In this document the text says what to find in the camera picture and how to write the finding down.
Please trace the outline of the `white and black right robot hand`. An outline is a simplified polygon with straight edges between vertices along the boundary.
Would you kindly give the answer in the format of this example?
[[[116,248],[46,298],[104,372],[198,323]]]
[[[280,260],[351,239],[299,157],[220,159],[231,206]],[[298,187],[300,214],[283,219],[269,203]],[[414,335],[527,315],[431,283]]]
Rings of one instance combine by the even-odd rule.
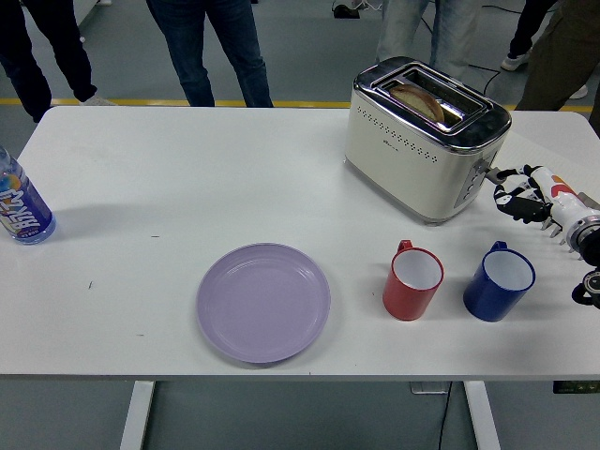
[[[599,211],[545,166],[489,169],[486,178],[496,185],[493,198],[498,210],[514,220],[555,223],[566,232],[599,225]]]

